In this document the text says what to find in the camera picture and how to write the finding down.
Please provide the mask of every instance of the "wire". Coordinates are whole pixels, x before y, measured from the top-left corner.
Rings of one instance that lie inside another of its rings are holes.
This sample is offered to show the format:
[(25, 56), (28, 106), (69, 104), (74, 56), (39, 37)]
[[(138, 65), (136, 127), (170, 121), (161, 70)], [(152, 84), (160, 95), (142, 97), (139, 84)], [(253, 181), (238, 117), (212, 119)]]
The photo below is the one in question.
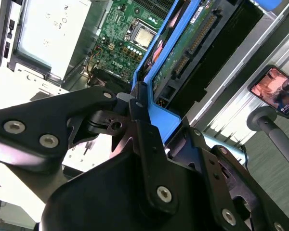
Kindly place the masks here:
[(89, 80), (90, 80), (91, 77), (92, 77), (91, 74), (90, 74), (90, 71), (89, 71), (89, 63), (91, 62), (91, 60), (93, 59), (93, 57), (100, 55), (100, 53), (103, 51), (103, 49), (100, 48), (100, 47), (96, 47), (96, 48), (94, 49), (94, 51), (92, 51), (91, 56), (90, 56), (90, 59), (88, 60), (88, 64), (86, 65), (86, 70), (87, 70), (88, 77), (89, 77), (87, 83), (89, 82)]
[(249, 162), (249, 158), (248, 158), (248, 156), (247, 156), (247, 150), (246, 150), (246, 147), (245, 147), (245, 145), (243, 144), (242, 146), (241, 146), (241, 149), (242, 149), (242, 151), (243, 151), (243, 153), (244, 153), (244, 156), (245, 156), (245, 169), (246, 169), (246, 171), (248, 171), (248, 173), (250, 172), (249, 171), (249, 168), (248, 168), (248, 162)]

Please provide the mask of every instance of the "silver screw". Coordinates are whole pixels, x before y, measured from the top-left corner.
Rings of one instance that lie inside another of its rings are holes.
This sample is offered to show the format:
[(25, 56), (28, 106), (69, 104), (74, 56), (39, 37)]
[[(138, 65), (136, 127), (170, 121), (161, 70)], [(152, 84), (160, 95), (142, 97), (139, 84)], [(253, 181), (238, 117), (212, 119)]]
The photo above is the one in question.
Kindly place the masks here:
[(220, 150), (221, 150), (221, 152), (224, 153), (224, 154), (227, 154), (227, 153), (228, 153), (227, 150), (224, 149), (224, 148), (220, 148)]
[(58, 146), (59, 140), (52, 134), (46, 134), (41, 136), (39, 143), (45, 148), (55, 148)]
[(11, 133), (11, 134), (19, 134), (22, 133), (26, 127), (22, 122), (16, 121), (16, 120), (11, 120), (6, 122), (3, 125), (3, 128), (6, 132)]
[(223, 218), (232, 226), (236, 225), (236, 218), (233, 214), (226, 208), (222, 210)]
[(143, 107), (143, 105), (139, 102), (136, 102), (136, 105), (139, 106), (139, 107)]
[(172, 200), (171, 192), (164, 186), (158, 187), (157, 194), (158, 197), (165, 203), (169, 203)]
[(275, 222), (274, 226), (277, 231), (284, 231), (283, 227), (279, 223)]
[(201, 136), (200, 131), (198, 131), (197, 129), (194, 130), (194, 133), (195, 133), (196, 135), (198, 135), (198, 136)]
[(109, 93), (107, 93), (107, 92), (104, 92), (104, 96), (105, 96), (106, 98), (109, 98), (109, 99), (112, 98), (111, 94), (109, 94)]

